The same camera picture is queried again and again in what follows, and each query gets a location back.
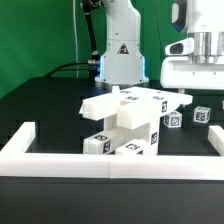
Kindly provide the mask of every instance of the green backdrop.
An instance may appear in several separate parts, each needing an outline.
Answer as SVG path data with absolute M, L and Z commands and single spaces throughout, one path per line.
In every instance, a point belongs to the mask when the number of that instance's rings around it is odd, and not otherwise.
M 160 77 L 162 48 L 184 38 L 170 25 L 173 0 L 158 0 L 158 23 L 156 1 L 132 0 L 142 15 L 141 52 L 151 80 Z M 72 5 L 72 0 L 0 0 L 0 97 L 29 78 L 41 77 L 59 65 L 76 60 Z M 76 6 L 79 60 L 87 60 L 91 50 L 80 0 Z M 101 8 L 92 16 L 102 54 L 106 40 L 105 11 Z

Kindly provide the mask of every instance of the cable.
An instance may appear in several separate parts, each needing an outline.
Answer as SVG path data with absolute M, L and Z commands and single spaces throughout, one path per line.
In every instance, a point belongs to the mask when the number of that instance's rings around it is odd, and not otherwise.
M 63 68 L 68 68 L 68 67 L 71 67 L 71 66 L 76 66 L 76 65 L 88 65 L 88 62 L 72 62 L 72 63 L 68 63 L 68 64 L 65 64 L 65 65 L 61 65 L 55 69 L 53 69 L 52 71 L 48 72 L 46 75 L 44 75 L 45 78 L 49 78 L 51 77 L 55 72 L 63 69 Z
M 47 73 L 44 77 L 45 78 L 50 78 L 54 73 L 56 72 L 67 72 L 67 71 L 89 71 L 88 68 L 77 68 L 77 69 L 59 69 L 59 70 L 54 70 L 52 72 Z
M 162 42 L 162 38 L 161 38 L 161 30 L 160 30 L 159 0 L 156 0 L 156 23 L 157 23 L 157 32 L 158 32 L 158 36 L 159 36 L 160 47 L 162 48 L 162 56 L 163 56 L 163 59 L 165 59 L 163 42 Z
M 73 0 L 73 23 L 74 23 L 74 37 L 75 37 L 75 58 L 79 60 L 79 46 L 77 34 L 77 20 L 76 20 L 76 0 Z M 76 78 L 79 78 L 79 72 L 76 73 Z

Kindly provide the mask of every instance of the warning label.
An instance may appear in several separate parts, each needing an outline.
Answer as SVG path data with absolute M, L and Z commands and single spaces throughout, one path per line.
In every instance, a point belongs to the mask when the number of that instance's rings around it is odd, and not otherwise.
M 127 46 L 125 44 L 122 44 L 121 48 L 117 52 L 118 54 L 129 54 Z

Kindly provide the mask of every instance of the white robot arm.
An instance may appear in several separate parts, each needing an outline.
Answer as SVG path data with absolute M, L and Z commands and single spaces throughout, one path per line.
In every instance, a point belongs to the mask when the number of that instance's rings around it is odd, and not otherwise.
M 145 59 L 140 53 L 141 16 L 130 0 L 89 1 L 92 7 L 104 5 L 107 17 L 107 47 L 100 61 L 96 85 L 132 86 L 148 84 Z
M 161 84 L 166 88 L 224 89 L 223 0 L 176 0 L 172 25 L 188 38 L 166 47 Z

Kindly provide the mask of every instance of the blue light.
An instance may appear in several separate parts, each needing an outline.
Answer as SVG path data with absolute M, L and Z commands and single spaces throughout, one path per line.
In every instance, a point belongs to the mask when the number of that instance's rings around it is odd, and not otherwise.
M 143 63 L 142 63 L 142 66 L 143 66 L 143 69 L 142 69 L 143 74 L 142 74 L 142 77 L 144 79 L 144 78 L 146 78 L 146 75 L 145 75 L 145 58 L 144 57 L 142 57 L 142 58 L 143 58 Z
M 102 72 L 103 72 L 103 66 L 104 66 L 104 60 L 103 57 L 100 57 L 100 74 L 97 76 L 97 78 L 102 79 Z

